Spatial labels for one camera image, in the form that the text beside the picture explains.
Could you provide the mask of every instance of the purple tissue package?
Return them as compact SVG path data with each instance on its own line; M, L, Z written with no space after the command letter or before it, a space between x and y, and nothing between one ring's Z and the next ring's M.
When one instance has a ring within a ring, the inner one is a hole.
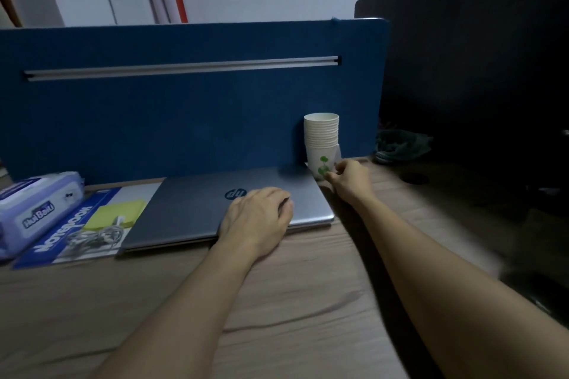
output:
M83 201L79 173L32 177L0 190L0 260L12 259Z

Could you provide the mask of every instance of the blue fabric panel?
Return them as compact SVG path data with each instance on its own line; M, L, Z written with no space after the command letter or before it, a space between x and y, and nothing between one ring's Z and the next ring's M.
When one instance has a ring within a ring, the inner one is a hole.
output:
M304 160L303 116L340 115L345 156L373 151L385 20L0 31L0 155L15 179L87 183ZM22 71L341 56L341 66L28 82Z

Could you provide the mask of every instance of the person's left hand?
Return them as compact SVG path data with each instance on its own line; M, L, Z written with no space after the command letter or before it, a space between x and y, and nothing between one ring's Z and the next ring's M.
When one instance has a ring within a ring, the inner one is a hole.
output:
M289 192L277 187L252 190L233 200L218 234L220 241L231 240L252 248L257 259L279 244L292 218Z

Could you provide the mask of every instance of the sticky note pad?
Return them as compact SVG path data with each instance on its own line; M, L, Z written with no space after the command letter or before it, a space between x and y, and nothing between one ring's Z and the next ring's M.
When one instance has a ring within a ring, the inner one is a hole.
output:
M84 231L99 231L104 227L113 224L117 216L123 216L121 223L123 228L130 228L137 221L140 213L146 206L146 201L137 199L136 201L121 202L117 204L102 205L91 216L83 227Z

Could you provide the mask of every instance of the closed hp laptop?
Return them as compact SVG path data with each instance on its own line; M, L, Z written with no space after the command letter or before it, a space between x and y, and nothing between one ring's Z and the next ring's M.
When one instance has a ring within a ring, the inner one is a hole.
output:
M267 186L290 192L294 217L289 230L329 225L334 219L305 166L172 177L160 185L124 239L121 251L213 239L233 199Z

